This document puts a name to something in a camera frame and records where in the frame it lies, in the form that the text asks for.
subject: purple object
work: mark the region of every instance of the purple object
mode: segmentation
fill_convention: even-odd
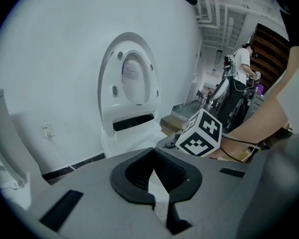
[[[255,85],[255,87],[256,87],[256,92],[257,92],[259,95],[262,95],[262,94],[264,93],[264,90],[265,90],[264,85],[261,85],[261,84],[257,83],[257,84]]]

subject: label on toilet lid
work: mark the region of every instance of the label on toilet lid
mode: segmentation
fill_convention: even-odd
[[[122,70],[122,83],[126,84],[126,79],[138,80],[140,77],[140,64],[135,60],[125,61]]]

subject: person's forearm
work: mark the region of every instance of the person's forearm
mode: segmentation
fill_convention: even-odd
[[[254,73],[253,70],[251,70],[251,68],[248,65],[242,64],[241,67],[242,67],[242,69],[244,70],[245,73],[249,74],[253,78],[256,77],[256,74]]]
[[[242,141],[258,143],[279,130],[288,121],[288,118],[277,100],[277,95],[289,82],[298,67],[299,47],[292,47],[286,73],[281,81],[273,88],[259,109],[245,123],[230,132],[229,135]],[[221,148],[235,156],[235,153],[246,148],[246,145],[222,139]],[[223,155],[219,149],[208,157],[217,158]]]

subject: black baseboard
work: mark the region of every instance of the black baseboard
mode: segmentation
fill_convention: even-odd
[[[95,162],[95,161],[99,161],[101,159],[105,158],[105,155],[104,153],[101,153],[95,157],[91,157],[87,160],[84,160],[82,162],[79,162],[75,165],[71,165],[74,169],[78,169],[79,167],[81,166],[84,166],[86,164],[89,164],[89,163],[92,163],[92,162]],[[50,172],[50,173],[45,173],[42,175],[43,179],[48,181],[48,180],[51,180],[51,179],[54,179],[54,178],[57,178],[57,177],[60,177],[60,176],[63,176],[63,175],[66,175],[68,173],[71,173],[73,172],[74,170],[68,166],[68,167],[65,167],[65,168],[62,168],[62,169],[59,169],[57,171],[53,171],[53,172]]]

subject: electrical outlet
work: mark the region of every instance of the electrical outlet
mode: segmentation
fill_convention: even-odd
[[[49,138],[55,136],[53,127],[51,124],[42,125],[40,127],[40,131],[42,133],[43,138]]]

